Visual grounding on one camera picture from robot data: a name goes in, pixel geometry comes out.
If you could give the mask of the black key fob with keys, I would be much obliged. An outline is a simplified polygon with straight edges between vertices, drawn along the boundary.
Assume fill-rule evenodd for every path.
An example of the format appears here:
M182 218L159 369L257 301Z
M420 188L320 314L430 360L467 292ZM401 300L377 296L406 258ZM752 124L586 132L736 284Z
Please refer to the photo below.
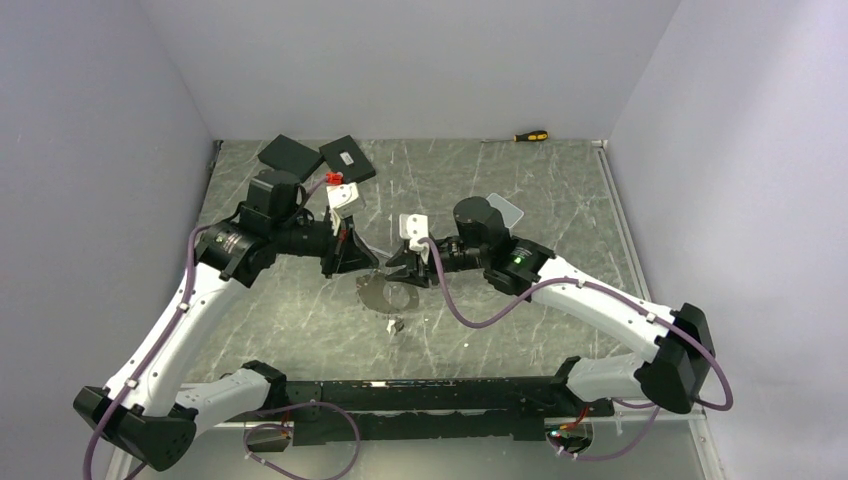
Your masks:
M391 318L387 322L386 331L390 335L397 335L405 328L405 322L400 318Z

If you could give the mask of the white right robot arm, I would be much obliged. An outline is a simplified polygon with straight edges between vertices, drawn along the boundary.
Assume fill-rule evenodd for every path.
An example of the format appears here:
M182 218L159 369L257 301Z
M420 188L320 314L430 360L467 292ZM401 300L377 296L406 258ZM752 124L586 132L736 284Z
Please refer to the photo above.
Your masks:
M419 288L437 286L448 309L472 329L492 326L522 301L556 309L616 338L630 354L565 362L561 381L551 388L557 411L574 415L601 399L646 399L667 411L686 414L696 405L710 372L720 369L705 312L685 303L671 308L630 295L579 270L534 241L515 236L503 214L487 199L469 197L453 209L457 232L434 238L423 214L398 219L402 247L390 258L389 280ZM446 275L479 270L495 290L513 301L492 318L462 315Z

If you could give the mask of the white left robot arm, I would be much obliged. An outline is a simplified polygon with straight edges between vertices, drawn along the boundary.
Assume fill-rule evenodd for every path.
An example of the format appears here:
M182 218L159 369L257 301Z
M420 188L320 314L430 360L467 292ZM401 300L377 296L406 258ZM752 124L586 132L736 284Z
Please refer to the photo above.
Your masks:
M161 472L226 420L251 412L272 420L315 407L284 373L260 361L191 389L183 382L212 331L278 257L315 258L324 277L377 266L353 222L364 206L357 183L331 172L318 186L328 200L322 219L308 210L313 191L299 177L263 170L230 216L191 232L183 279L160 318L105 385L84 387L74 400L94 441Z

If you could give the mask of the metal arc keyring plate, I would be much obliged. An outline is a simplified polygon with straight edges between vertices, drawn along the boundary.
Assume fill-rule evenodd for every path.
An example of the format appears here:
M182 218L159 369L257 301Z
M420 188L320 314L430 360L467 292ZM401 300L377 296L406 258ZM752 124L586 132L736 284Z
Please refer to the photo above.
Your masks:
M419 293L414 286L390 282L381 271L357 277L355 287L362 305L381 314L401 314L420 306Z

